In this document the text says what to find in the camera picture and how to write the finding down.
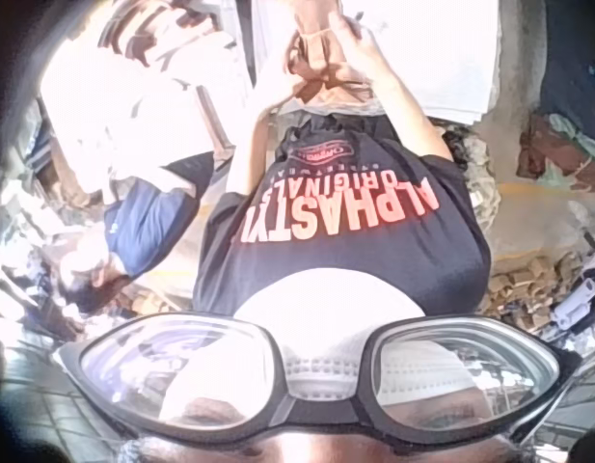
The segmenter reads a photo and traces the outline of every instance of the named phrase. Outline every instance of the ground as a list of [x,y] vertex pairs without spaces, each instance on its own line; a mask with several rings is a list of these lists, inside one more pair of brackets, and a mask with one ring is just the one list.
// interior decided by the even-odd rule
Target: ground
[[487,238],[494,271],[521,267],[530,257],[553,259],[583,247],[582,225],[570,202],[595,217],[595,194],[545,188],[515,175],[520,134],[538,106],[546,68],[546,12],[543,0],[500,0],[500,92],[496,106],[474,130],[488,144],[502,196]]

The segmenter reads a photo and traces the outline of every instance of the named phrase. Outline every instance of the eye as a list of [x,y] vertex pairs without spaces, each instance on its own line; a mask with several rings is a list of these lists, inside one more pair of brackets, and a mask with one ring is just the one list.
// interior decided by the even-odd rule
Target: eye
[[248,446],[245,449],[241,449],[238,453],[240,456],[245,456],[247,458],[256,458],[262,455],[262,448],[257,446]]
[[417,423],[423,429],[449,429],[458,423],[475,418],[475,411],[471,406],[461,406],[443,410],[439,414],[427,417]]

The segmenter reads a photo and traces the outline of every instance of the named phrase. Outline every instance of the pile of clutter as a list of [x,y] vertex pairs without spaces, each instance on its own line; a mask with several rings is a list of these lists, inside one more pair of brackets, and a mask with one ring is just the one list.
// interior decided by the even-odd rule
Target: pile of clutter
[[[568,298],[581,272],[582,259],[577,253],[565,255],[556,264],[548,258],[535,258],[523,269],[492,277],[479,312],[498,319],[511,317],[516,326],[535,333],[556,319],[552,308]],[[581,313],[569,315],[562,325]]]

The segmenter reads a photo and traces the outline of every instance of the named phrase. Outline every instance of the person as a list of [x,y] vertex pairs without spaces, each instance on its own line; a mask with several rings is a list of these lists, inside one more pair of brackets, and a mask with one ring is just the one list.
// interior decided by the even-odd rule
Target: person
[[[196,217],[212,173],[213,154],[206,153],[167,168],[107,175],[103,224],[86,232],[59,262],[58,292],[66,303],[94,313],[160,263]],[[119,201],[114,180],[122,177],[136,179]]]
[[571,447],[567,463],[595,463],[595,428],[588,430]]
[[[265,171],[269,116],[306,85],[288,67],[295,36],[287,35],[286,46],[270,57],[257,82],[227,193],[206,226],[193,297],[197,313],[227,315],[266,329],[280,349],[289,393],[315,401],[355,393],[365,342],[377,328],[408,318],[473,313],[490,269],[462,174],[435,127],[366,29],[340,15],[332,15],[330,23],[349,64],[370,82],[389,118],[311,116],[288,131]],[[390,351],[400,362],[414,360],[416,374],[422,368],[434,371],[436,381],[424,395],[381,390],[386,413],[404,417],[421,410],[432,422],[428,426],[443,428],[445,420],[490,416],[483,392],[458,367],[457,357],[430,344]],[[189,425],[226,425],[254,414],[264,400],[253,379],[263,368],[253,360],[257,352],[224,339],[199,352],[188,356],[187,367],[171,383],[160,420],[189,415]],[[327,362],[338,371],[324,368]],[[452,371],[443,369],[448,378],[442,379],[437,368],[445,362]],[[386,375],[381,382],[397,379]],[[458,402],[470,403],[468,417],[464,411],[435,417]],[[250,459],[532,461],[501,436],[402,456],[359,433],[309,432],[284,432],[235,451],[148,437],[124,446],[121,461]]]

